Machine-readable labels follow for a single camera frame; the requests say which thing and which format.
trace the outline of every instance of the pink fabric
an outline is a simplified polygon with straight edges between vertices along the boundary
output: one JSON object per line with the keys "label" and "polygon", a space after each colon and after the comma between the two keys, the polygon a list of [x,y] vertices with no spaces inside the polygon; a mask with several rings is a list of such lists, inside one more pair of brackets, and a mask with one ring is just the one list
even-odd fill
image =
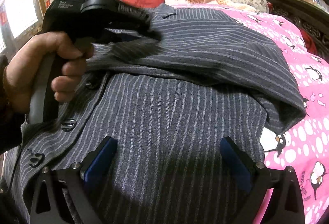
{"label": "pink fabric", "polygon": [[[222,10],[237,23],[269,37],[280,47],[304,98],[307,116],[284,133],[286,146],[280,154],[276,150],[265,153],[265,164],[275,169],[284,169],[287,165],[295,168],[304,201],[305,224],[317,223],[329,205],[329,175],[326,174],[329,169],[329,64],[308,53],[299,29],[281,16],[244,12],[224,5],[173,7]],[[271,149],[275,136],[264,129],[260,139],[264,150]],[[268,191],[254,224],[260,223],[270,195]]]}

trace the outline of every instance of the folded sleeve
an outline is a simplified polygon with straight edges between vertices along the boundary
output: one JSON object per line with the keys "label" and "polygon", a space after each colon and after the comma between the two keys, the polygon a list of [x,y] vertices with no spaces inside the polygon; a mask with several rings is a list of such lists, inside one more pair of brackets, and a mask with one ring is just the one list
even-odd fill
{"label": "folded sleeve", "polygon": [[22,142],[20,126],[24,122],[23,114],[14,113],[3,89],[3,72],[8,65],[5,55],[0,55],[0,154]]}

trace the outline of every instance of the striped suit jacket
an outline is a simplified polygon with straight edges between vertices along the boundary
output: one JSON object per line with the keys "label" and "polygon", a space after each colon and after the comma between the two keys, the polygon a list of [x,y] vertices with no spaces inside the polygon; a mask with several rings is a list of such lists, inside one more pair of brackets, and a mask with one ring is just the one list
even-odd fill
{"label": "striped suit jacket", "polygon": [[[223,164],[221,138],[263,161],[263,128],[282,134],[305,117],[297,83],[271,39],[222,11],[164,4],[153,10],[152,28],[162,33],[159,44],[113,30],[128,33],[128,41],[95,44],[88,74],[58,120],[22,126],[12,195],[27,222],[42,167],[82,161],[109,135],[118,151],[91,196],[106,223],[226,223],[244,194]],[[90,76],[100,77],[99,88],[86,88]],[[65,132],[68,119],[76,125]],[[42,165],[28,165],[27,149],[45,154]],[[18,151],[7,155],[7,182]]]}

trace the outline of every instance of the dark wooden furniture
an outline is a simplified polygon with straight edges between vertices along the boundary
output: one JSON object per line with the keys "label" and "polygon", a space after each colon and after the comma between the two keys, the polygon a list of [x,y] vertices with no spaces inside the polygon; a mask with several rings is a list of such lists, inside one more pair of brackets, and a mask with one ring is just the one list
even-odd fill
{"label": "dark wooden furniture", "polygon": [[272,14],[280,15],[313,39],[319,57],[329,62],[329,14],[304,0],[267,0],[273,4]]}

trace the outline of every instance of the blue gripper pad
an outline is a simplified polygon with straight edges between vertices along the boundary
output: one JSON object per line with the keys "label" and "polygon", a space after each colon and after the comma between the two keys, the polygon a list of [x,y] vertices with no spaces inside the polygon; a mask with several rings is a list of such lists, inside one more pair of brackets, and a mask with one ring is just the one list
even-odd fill
{"label": "blue gripper pad", "polygon": [[253,185],[252,166],[254,162],[245,152],[239,150],[230,137],[222,138],[219,151],[235,178],[237,187],[250,193]]}
{"label": "blue gripper pad", "polygon": [[101,144],[97,147],[95,151],[90,152],[86,158],[86,170],[83,174],[83,168],[80,171],[80,176],[84,182],[84,188],[86,192],[90,192],[95,188],[104,175],[108,172],[112,159],[116,154],[118,141],[112,137],[105,137]]}

